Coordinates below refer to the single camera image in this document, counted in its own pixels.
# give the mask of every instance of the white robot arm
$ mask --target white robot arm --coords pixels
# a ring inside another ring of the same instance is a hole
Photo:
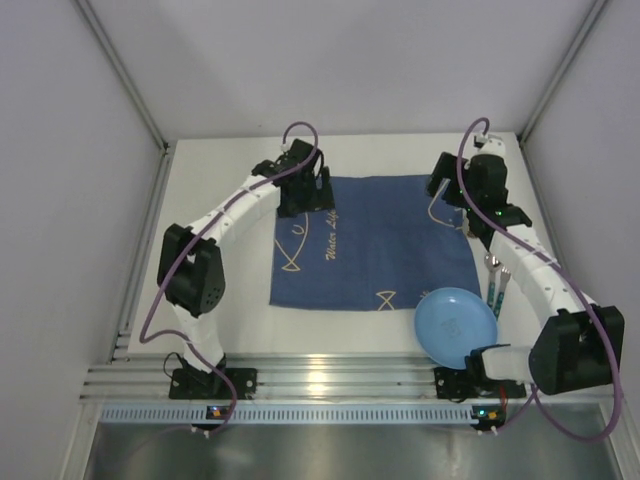
[[[442,180],[450,182],[443,199],[466,212],[465,225],[500,262],[531,303],[540,322],[540,335],[532,346],[495,345],[474,350],[466,358],[467,371],[478,385],[495,380],[535,383],[546,394],[556,394],[611,383],[611,366],[581,295],[591,305],[611,341],[620,363],[624,318],[615,307],[601,308],[560,274],[555,258],[538,239],[531,220],[507,203],[505,144],[495,136],[477,135],[478,153],[464,160],[463,183],[483,216],[507,235],[494,230],[463,195],[456,172],[457,157],[440,156],[427,186],[433,195]]]
[[[320,161],[318,172],[316,164]],[[283,175],[294,170],[293,174]],[[203,231],[212,220],[214,225],[195,244],[187,258],[169,280],[166,299],[172,304],[182,331],[195,350],[210,365],[219,365],[224,350],[218,338],[214,308],[225,290],[221,250],[229,248],[265,214],[294,216],[306,211],[334,207],[329,168],[324,166],[321,150],[301,140],[276,162],[265,160],[256,165],[242,186],[219,207],[186,227],[174,224],[167,229],[162,244],[158,285],[186,245],[193,232]],[[209,373],[209,368],[185,342],[184,359],[191,368]]]

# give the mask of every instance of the utensil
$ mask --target utensil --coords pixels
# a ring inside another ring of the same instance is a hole
[[[507,267],[502,267],[500,270],[500,288],[498,289],[498,299],[496,300],[496,306],[493,309],[493,314],[496,316],[496,321],[500,316],[500,310],[502,310],[502,302],[504,301],[504,292],[507,289],[507,283],[511,280],[511,272],[507,270]]]
[[[489,270],[489,291],[487,292],[487,305],[493,310],[493,301],[496,292],[496,272],[500,270],[502,265],[500,261],[492,254],[487,253],[484,256],[484,264]]]

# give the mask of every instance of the metal frame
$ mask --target metal frame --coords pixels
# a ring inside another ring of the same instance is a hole
[[[140,118],[149,130],[149,134],[156,142],[156,145],[159,149],[163,151],[166,150],[168,146],[167,141],[158,128],[156,121],[151,116],[147,105],[142,99],[142,95],[140,94],[138,87],[136,87],[136,84],[131,79],[131,75],[129,75],[129,72],[124,66],[124,63],[120,59],[120,55],[118,55],[118,52],[113,46],[113,43],[111,42],[109,35],[107,35],[106,30],[102,26],[102,22],[98,18],[98,15],[96,15],[93,6],[89,2],[89,0],[71,0],[71,3],[76,8],[76,11],[80,15],[80,17],[87,23],[87,26],[91,30],[91,33],[96,39],[96,42],[106,55],[107,60],[113,68],[114,73],[122,83],[122,86],[124,87],[129,100],[131,100],[131,103],[140,114]]]
[[[540,99],[536,103],[533,112],[529,115],[529,119],[527,120],[522,133],[518,135],[521,144],[525,144],[531,136],[531,132],[536,128],[536,125],[540,121],[551,100],[553,100],[553,97],[558,92],[560,85],[571,70],[576,58],[584,49],[587,40],[595,31],[596,25],[604,15],[604,12],[610,3],[611,0],[594,0],[591,4],[587,15],[578,27],[569,47],[562,56],[562,60],[560,60],[560,63],[549,80],[549,83],[547,83]]]
[[[132,105],[140,114],[156,145],[161,149],[161,156],[147,214],[140,232],[138,250],[135,253],[127,284],[127,293],[120,306],[119,328],[114,333],[110,361],[106,365],[93,366],[87,374],[82,389],[76,428],[59,477],[61,479],[83,477],[104,405],[114,402],[142,402],[157,405],[160,408],[169,403],[167,398],[169,379],[162,372],[164,357],[129,355],[127,347],[130,338],[129,322],[137,306],[141,279],[148,263],[175,152],[175,148],[169,147],[145,105],[90,0],[71,0],[71,2],[107,56]],[[555,240],[557,237],[548,214],[549,210],[540,195],[535,169],[527,160],[526,142],[610,3],[610,0],[593,1],[523,131],[518,136],[553,248],[560,260],[562,260],[562,252]],[[248,405],[386,404],[408,407],[418,404],[436,408],[451,405],[436,398],[432,371],[434,365],[417,355],[229,356],[228,361],[230,366],[252,366],[260,370],[260,383],[255,398],[243,402]],[[167,362],[168,368],[176,366],[177,363],[173,360]],[[601,408],[603,421],[606,422],[610,415],[610,394],[602,389],[578,395],[561,395],[548,398],[547,401],[554,404],[596,403]],[[171,405],[202,405],[204,403],[171,401]],[[483,400],[476,403],[491,402]],[[510,402],[515,405],[519,403],[521,404],[522,401]],[[640,478],[640,437],[626,404],[623,421],[610,438],[624,478]]]

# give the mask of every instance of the white floor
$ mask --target white floor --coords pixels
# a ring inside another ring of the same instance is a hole
[[[550,248],[533,188],[513,133],[507,144],[509,201],[524,209],[538,236]],[[320,148],[335,176],[410,175],[431,173],[440,153],[457,152],[461,134],[357,135],[321,137]],[[129,344],[132,353],[182,351],[174,337],[140,345],[138,334],[157,292],[156,272],[162,235],[172,223],[196,220],[221,203],[264,159],[280,153],[279,138],[182,140],[178,142],[158,221],[149,265]],[[465,155],[473,154],[467,148]],[[228,353],[414,353],[413,310],[323,312],[269,305],[275,214],[256,224],[248,235],[223,252],[227,289],[213,313],[220,341]],[[471,241],[480,286],[487,288],[484,248]],[[527,300],[511,282],[500,317],[500,341],[532,344],[539,323]],[[179,328],[163,301],[151,332]]]

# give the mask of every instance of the fork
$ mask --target fork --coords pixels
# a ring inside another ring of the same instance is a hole
[[[496,300],[496,306],[493,309],[493,314],[496,316],[496,321],[500,316],[500,310],[502,310],[502,302],[504,301],[504,292],[507,289],[507,283],[511,280],[511,272],[507,270],[507,267],[502,267],[500,270],[500,288],[498,289],[498,299]]]

